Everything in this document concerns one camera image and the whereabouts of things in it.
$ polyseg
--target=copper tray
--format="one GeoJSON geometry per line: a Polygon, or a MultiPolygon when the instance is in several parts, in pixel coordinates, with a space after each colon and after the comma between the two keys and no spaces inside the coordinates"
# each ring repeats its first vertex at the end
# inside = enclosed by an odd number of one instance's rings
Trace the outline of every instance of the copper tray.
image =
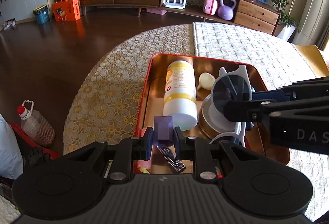
{"type": "MultiPolygon", "coordinates": [[[[227,72],[234,71],[241,63],[231,62],[219,59],[182,56],[172,54],[156,54],[151,58],[142,93],[142,99],[139,107],[139,115],[135,135],[139,136],[144,127],[153,127],[154,116],[161,116],[163,109],[163,97],[165,94],[165,82],[167,67],[176,60],[185,60],[193,65],[196,85],[199,83],[199,76],[203,72],[208,72],[218,77],[220,67],[225,67],[227,72]]],[[[266,90],[265,84],[260,77],[256,68],[252,65],[245,64],[247,67],[250,83],[256,91],[266,90]]],[[[200,110],[202,101],[210,94],[209,90],[200,89],[196,92],[197,108],[200,110]]],[[[183,132],[184,136],[196,136],[206,140],[209,138],[202,132],[199,125],[191,130],[183,132]]],[[[283,164],[288,164],[290,152],[288,148],[272,145],[269,142],[269,135],[261,124],[255,125],[252,131],[246,133],[249,148],[259,154],[266,155],[283,164]]],[[[183,173],[193,171],[193,162],[182,160],[186,166],[183,173]]],[[[171,174],[172,171],[164,160],[159,151],[153,147],[152,151],[152,168],[154,174],[171,174]]]]}

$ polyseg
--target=orange gift box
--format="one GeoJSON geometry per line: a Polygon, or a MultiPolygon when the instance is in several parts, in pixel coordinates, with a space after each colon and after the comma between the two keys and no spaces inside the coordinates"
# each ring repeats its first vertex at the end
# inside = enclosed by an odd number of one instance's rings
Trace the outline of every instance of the orange gift box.
{"type": "Polygon", "coordinates": [[[80,19],[78,0],[61,0],[53,4],[56,21],[77,21],[80,19]]]}

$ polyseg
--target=white flower pot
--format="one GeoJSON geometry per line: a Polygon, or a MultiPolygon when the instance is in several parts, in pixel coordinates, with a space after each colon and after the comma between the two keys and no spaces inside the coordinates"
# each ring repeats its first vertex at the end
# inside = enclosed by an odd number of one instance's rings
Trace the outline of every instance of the white flower pot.
{"type": "Polygon", "coordinates": [[[290,36],[292,35],[292,33],[295,31],[295,29],[296,29],[296,27],[294,27],[294,26],[285,26],[277,37],[284,41],[287,41],[290,38],[290,36]]]}

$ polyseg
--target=trash bin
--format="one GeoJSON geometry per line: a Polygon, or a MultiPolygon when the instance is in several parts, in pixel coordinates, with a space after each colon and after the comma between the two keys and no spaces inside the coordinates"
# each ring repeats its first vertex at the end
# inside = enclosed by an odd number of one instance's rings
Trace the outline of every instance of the trash bin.
{"type": "Polygon", "coordinates": [[[33,10],[33,14],[38,24],[46,23],[49,20],[48,6],[41,5],[33,10]]]}

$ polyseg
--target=curtain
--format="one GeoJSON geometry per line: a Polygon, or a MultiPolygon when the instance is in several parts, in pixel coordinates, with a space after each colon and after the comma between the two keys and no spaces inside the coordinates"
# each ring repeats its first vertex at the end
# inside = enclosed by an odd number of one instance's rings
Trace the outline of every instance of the curtain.
{"type": "Polygon", "coordinates": [[[329,41],[329,21],[327,21],[326,25],[324,26],[323,33],[319,37],[319,40],[317,42],[317,47],[319,50],[324,50],[324,48],[327,46],[329,41]]]}

